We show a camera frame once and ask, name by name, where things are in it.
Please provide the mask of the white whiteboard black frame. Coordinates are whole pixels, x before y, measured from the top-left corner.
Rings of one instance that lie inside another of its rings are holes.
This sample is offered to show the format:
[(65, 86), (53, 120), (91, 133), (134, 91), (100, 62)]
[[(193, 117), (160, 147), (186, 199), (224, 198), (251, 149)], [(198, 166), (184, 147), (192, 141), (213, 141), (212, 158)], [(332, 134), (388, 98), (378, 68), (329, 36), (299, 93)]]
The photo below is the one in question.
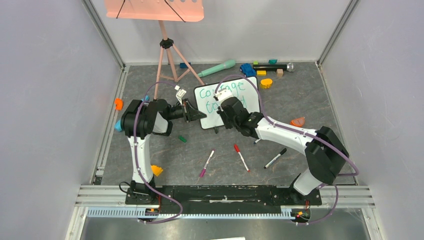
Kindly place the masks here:
[[(260, 102), (255, 88), (258, 87), (258, 79), (255, 76), (248, 78), (251, 83), (243, 78), (236, 78), (224, 81), (219, 88), (228, 89), (234, 97), (238, 98), (243, 107), (249, 112), (259, 112)], [(206, 130), (214, 127), (223, 126), (224, 123), (217, 113), (219, 102), (214, 99), (214, 92), (218, 84), (207, 84), (195, 87), (193, 90), (197, 109), (206, 114), (205, 118), (200, 120), (201, 128)]]

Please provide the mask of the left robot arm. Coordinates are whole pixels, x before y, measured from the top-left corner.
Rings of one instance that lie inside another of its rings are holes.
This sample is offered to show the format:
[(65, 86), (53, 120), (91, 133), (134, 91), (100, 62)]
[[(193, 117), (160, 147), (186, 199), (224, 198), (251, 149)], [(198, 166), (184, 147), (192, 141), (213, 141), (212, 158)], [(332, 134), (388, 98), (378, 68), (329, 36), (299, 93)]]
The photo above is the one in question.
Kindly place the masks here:
[(132, 180), (126, 191), (127, 205), (152, 204), (157, 198), (150, 159), (151, 135), (168, 137), (173, 128), (172, 120), (184, 119), (189, 123), (206, 117), (187, 98), (175, 105), (164, 99), (150, 102), (132, 100), (120, 120), (130, 143), (133, 165)]

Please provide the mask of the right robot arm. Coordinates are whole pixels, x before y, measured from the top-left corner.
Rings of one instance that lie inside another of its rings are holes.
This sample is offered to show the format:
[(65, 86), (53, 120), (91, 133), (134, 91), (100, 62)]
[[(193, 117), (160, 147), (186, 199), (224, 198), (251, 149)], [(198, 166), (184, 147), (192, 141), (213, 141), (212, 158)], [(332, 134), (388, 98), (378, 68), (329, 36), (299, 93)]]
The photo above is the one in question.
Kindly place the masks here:
[(302, 204), (313, 189), (332, 185), (339, 176), (349, 153), (331, 128), (322, 126), (316, 130), (290, 126), (266, 118), (261, 112), (249, 112), (234, 96), (216, 97), (215, 100), (219, 102), (217, 113), (226, 129), (235, 128), (245, 137), (278, 143), (306, 157), (307, 170), (292, 182), (288, 191), (293, 203)]

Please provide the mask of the green marker cap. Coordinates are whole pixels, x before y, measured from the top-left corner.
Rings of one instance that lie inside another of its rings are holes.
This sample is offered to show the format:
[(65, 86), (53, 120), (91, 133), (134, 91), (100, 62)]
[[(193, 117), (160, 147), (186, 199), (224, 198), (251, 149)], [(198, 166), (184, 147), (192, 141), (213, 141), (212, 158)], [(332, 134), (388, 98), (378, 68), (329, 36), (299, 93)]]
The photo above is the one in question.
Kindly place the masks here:
[(186, 143), (187, 142), (187, 140), (183, 137), (183, 136), (179, 136), (178, 137), (182, 142), (184, 142), (184, 143)]

